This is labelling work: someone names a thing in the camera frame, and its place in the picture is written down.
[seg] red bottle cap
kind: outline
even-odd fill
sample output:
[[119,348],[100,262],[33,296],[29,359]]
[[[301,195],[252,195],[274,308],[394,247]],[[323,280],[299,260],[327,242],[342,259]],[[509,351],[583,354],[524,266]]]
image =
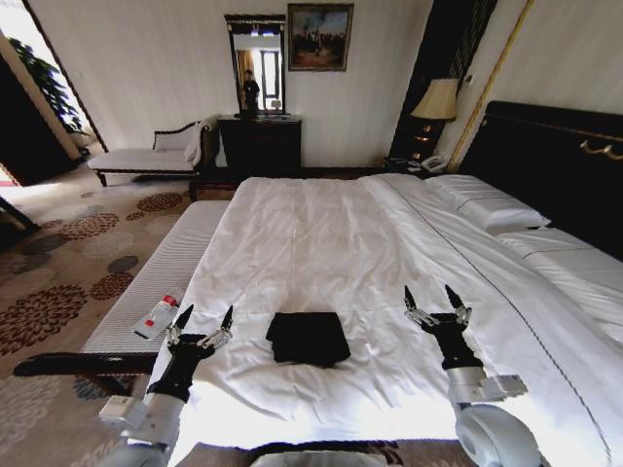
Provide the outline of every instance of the red bottle cap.
[[163,297],[163,302],[167,302],[171,306],[177,305],[177,301],[171,295],[165,295]]

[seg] dark wood column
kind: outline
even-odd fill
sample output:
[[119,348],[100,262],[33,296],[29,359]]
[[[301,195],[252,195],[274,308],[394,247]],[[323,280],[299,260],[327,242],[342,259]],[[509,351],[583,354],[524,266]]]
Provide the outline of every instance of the dark wood column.
[[410,114],[431,80],[458,78],[460,87],[496,3],[497,0],[434,0],[391,143],[390,157],[410,158],[420,154],[423,161],[432,155],[444,124],[416,119]]

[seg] person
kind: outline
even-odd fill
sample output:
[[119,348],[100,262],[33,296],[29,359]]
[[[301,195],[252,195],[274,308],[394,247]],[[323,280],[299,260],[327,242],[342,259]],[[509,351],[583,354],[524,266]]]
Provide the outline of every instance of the person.
[[257,95],[260,92],[260,87],[253,79],[253,72],[246,70],[244,72],[244,85],[242,86],[244,91],[244,101],[246,102],[246,108],[251,113],[257,113]]

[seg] patterned carpet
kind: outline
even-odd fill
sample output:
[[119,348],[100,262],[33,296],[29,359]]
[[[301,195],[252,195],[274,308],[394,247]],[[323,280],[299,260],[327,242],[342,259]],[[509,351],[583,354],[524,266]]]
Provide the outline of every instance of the patterned carpet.
[[[93,466],[119,443],[117,432],[97,419],[106,396],[86,379],[12,376],[30,355],[78,351],[190,203],[184,181],[113,175],[109,184],[102,188],[79,167],[35,187],[0,188],[42,227],[0,253],[0,465]],[[201,199],[231,195],[203,191]],[[146,378],[124,383],[142,395]],[[471,465],[453,442],[348,447],[383,454],[393,465]],[[247,466],[275,449],[283,447],[196,447],[181,465]]]

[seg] robotic hand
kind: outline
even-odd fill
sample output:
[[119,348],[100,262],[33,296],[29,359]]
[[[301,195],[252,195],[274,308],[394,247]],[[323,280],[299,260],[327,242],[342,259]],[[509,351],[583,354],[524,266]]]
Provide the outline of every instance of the robotic hand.
[[128,443],[104,458],[98,467],[166,466],[177,441],[179,415],[188,402],[197,365],[232,338],[233,306],[220,329],[209,336],[182,334],[192,311],[191,305],[166,330],[171,359],[163,376],[149,386],[143,401],[113,396],[99,413],[103,421],[125,428],[121,436]]
[[457,414],[458,441],[469,458],[481,467],[536,467],[543,465],[530,429],[507,411],[489,404],[524,394],[528,389],[517,375],[487,377],[483,362],[465,342],[471,308],[446,285],[454,313],[428,314],[418,308],[405,286],[405,315],[423,331],[433,335],[450,380],[449,397]]

